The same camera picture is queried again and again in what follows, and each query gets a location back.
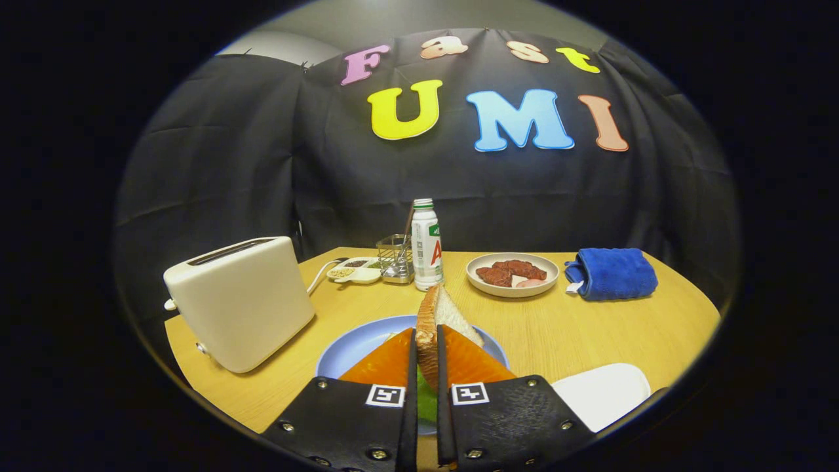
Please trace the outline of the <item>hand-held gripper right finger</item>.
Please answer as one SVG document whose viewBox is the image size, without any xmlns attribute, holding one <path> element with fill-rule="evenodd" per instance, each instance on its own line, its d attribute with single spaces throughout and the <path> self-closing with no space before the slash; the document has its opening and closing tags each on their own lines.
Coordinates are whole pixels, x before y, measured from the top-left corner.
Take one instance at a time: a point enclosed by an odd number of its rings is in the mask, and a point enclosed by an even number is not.
<svg viewBox="0 0 839 472">
<path fill-rule="evenodd" d="M 437 461 L 452 471 L 542 471 L 596 434 L 541 376 L 456 382 L 456 341 L 437 326 Z"/>
</svg>

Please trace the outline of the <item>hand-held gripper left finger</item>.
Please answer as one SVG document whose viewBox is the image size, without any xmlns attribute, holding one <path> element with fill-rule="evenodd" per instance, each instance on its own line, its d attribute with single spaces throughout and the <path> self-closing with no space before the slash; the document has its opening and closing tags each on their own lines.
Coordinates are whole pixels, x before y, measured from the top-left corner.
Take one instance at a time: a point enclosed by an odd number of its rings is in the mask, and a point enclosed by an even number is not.
<svg viewBox="0 0 839 472">
<path fill-rule="evenodd" d="M 389 382 L 315 376 L 262 433 L 317 470 L 416 471 L 418 389 L 416 330 L 387 341 Z"/>
</svg>

